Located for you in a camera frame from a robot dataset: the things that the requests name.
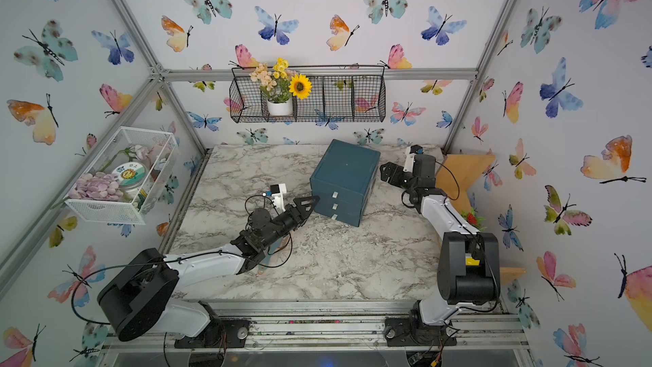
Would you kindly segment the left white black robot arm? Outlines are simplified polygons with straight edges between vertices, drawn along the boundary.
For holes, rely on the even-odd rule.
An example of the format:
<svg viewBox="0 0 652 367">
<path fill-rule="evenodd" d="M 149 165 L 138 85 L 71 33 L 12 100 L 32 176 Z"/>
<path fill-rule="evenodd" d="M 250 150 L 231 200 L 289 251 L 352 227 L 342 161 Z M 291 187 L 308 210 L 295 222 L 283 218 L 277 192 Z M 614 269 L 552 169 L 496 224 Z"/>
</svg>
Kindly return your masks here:
<svg viewBox="0 0 652 367">
<path fill-rule="evenodd" d="M 296 198 L 285 211 L 271 216 L 254 210 L 246 227 L 229 244 L 185 256 L 141 251 L 98 294 L 100 305 L 118 340 L 130 342 L 149 333 L 175 334 L 176 348 L 241 348 L 237 332 L 246 321 L 229 326 L 207 302 L 173 298 L 175 290 L 205 280 L 242 275 L 261 265 L 271 245 L 302 227 L 319 198 Z"/>
</svg>

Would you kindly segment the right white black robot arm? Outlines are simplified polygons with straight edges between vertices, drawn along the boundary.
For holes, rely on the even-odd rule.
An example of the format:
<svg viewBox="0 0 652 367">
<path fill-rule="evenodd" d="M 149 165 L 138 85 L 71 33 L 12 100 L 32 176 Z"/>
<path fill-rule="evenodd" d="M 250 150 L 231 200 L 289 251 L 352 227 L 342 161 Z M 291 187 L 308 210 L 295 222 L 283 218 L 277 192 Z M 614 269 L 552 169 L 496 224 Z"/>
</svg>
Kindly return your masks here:
<svg viewBox="0 0 652 367">
<path fill-rule="evenodd" d="M 441 239 L 436 291 L 416 302 L 416 326 L 444 327 L 461 310 L 494 311 L 500 297 L 497 238 L 455 207 L 470 206 L 457 173 L 434 156 L 407 151 L 404 165 L 380 166 L 380 179 L 401 189 L 404 207 L 416 210 Z"/>
</svg>

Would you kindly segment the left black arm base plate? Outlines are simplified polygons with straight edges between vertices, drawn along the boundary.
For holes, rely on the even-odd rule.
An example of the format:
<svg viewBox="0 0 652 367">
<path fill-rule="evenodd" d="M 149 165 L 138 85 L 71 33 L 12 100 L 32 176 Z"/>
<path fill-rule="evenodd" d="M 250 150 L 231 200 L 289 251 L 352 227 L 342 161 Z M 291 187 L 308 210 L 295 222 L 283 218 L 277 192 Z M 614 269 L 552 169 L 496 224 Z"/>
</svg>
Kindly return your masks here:
<svg viewBox="0 0 652 367">
<path fill-rule="evenodd" d="M 197 337 L 176 340 L 176 349 L 240 349 L 246 345 L 251 321 L 247 319 L 216 319 Z"/>
</svg>

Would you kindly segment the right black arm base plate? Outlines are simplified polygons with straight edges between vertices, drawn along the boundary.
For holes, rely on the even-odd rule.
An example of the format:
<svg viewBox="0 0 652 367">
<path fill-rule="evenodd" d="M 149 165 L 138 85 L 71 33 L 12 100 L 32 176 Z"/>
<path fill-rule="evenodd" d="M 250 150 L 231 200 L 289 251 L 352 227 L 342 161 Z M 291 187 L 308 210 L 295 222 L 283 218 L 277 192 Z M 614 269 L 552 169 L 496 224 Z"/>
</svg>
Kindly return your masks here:
<svg viewBox="0 0 652 367">
<path fill-rule="evenodd" d="M 383 336 L 388 347 L 457 345 L 455 334 L 446 326 L 428 326 L 408 318 L 386 318 Z"/>
</svg>

